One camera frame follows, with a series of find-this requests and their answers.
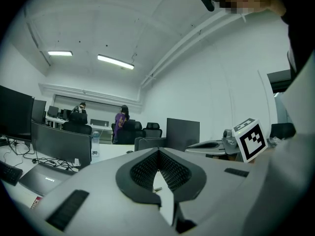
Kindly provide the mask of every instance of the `fluorescent light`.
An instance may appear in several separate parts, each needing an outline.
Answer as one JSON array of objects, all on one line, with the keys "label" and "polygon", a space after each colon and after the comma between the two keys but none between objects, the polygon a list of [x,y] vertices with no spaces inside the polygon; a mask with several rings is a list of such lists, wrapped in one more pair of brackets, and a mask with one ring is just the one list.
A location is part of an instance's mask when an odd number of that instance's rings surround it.
[{"label": "fluorescent light", "polygon": [[134,65],[132,65],[132,64],[128,64],[128,63],[119,61],[119,60],[117,60],[117,59],[113,59],[113,58],[110,58],[110,57],[106,57],[106,56],[103,56],[103,55],[100,55],[100,54],[97,55],[97,59],[98,59],[98,60],[101,60],[101,61],[108,62],[108,63],[115,64],[115,65],[119,65],[119,66],[122,66],[122,67],[124,67],[124,68],[131,69],[131,70],[134,68]]},{"label": "fluorescent light", "polygon": [[51,51],[51,52],[48,52],[48,54],[50,56],[72,56],[72,52],[70,51]]}]

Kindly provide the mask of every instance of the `keyboard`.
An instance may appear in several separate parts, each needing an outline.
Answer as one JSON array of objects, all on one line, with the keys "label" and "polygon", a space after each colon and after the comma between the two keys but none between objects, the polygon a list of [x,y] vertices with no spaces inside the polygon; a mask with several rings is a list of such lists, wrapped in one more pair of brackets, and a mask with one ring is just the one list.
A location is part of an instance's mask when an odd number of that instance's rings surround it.
[{"label": "keyboard", "polygon": [[0,179],[3,181],[15,186],[22,173],[23,171],[21,169],[12,167],[11,165],[0,161]]}]

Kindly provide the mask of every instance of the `water bottle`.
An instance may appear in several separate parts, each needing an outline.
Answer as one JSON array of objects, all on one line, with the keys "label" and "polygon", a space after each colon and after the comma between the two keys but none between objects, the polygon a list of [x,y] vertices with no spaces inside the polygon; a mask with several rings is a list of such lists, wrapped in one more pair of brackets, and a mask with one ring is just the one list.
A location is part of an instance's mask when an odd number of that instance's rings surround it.
[{"label": "water bottle", "polygon": [[94,131],[92,134],[92,156],[99,156],[99,137],[100,134],[97,131]]}]

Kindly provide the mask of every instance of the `long black hair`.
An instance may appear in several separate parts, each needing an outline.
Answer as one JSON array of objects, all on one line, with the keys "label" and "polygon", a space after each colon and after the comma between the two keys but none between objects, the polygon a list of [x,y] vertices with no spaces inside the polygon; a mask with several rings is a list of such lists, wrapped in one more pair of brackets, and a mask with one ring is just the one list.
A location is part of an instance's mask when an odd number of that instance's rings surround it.
[{"label": "long black hair", "polygon": [[121,106],[122,110],[121,112],[125,114],[126,119],[129,120],[130,116],[129,116],[129,109],[126,105],[122,105]]}]

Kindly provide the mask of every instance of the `white ceiling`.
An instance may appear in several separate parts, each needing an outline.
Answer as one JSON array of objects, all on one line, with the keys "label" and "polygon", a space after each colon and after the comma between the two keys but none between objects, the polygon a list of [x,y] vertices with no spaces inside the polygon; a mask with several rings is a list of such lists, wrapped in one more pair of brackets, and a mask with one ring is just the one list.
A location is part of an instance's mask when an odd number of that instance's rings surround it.
[{"label": "white ceiling", "polygon": [[[53,66],[137,87],[176,43],[214,15],[200,0],[30,0],[26,11],[41,51],[73,52],[50,57]],[[98,61],[98,54],[135,68]]]}]

